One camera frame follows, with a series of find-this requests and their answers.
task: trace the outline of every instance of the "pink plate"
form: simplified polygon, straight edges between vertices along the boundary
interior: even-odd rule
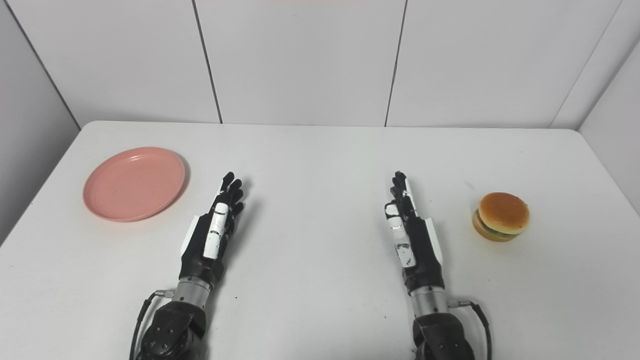
[[[174,152],[138,147],[95,168],[84,184],[84,204],[107,220],[141,220],[171,204],[183,184],[184,164]]]

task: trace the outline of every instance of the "hamburger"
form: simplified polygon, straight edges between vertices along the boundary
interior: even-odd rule
[[[474,213],[476,231],[491,241],[509,241],[529,223],[529,207],[510,193],[486,194]]]

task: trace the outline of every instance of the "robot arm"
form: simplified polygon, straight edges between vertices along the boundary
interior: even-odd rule
[[[404,285],[413,305],[416,359],[474,360],[462,323],[449,312],[449,308],[477,305],[447,302],[442,278],[442,252],[433,221],[418,215],[409,182],[402,172],[396,172],[393,184],[391,194],[394,199],[385,205],[385,215],[403,267]]]
[[[205,305],[209,294],[222,279],[222,262],[227,243],[236,228],[236,217],[244,209],[242,182],[229,172],[209,212],[194,218],[182,251],[182,268],[175,293],[157,291],[172,301],[154,314],[142,337],[136,360],[197,360],[207,330]],[[145,302],[150,304],[153,295]],[[143,306],[138,326],[146,312]],[[137,338],[137,329],[130,358]]]

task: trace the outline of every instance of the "silver cylindrical joint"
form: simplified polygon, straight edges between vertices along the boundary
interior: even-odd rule
[[[212,289],[209,283],[195,276],[183,277],[175,288],[172,301],[188,302],[204,309]]]
[[[435,313],[448,313],[447,297],[439,286],[423,286],[409,293],[416,317]]]

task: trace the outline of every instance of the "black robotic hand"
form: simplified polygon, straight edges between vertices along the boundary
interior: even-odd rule
[[[233,172],[222,179],[218,196],[209,212],[198,219],[189,245],[182,254],[180,278],[195,276],[212,285],[222,278],[222,258],[228,241],[236,230],[236,217],[244,209],[244,203],[240,202],[244,195],[241,186],[242,181],[235,179]],[[223,223],[215,228],[215,222],[220,220]]]
[[[423,220],[419,215],[404,173],[397,171],[393,178],[391,194],[394,200],[385,205],[385,214],[394,236],[403,239],[396,244],[396,250],[413,254],[412,261],[403,261],[404,284],[407,291],[421,286],[439,286],[444,289],[442,279],[442,254],[433,230],[431,219]]]

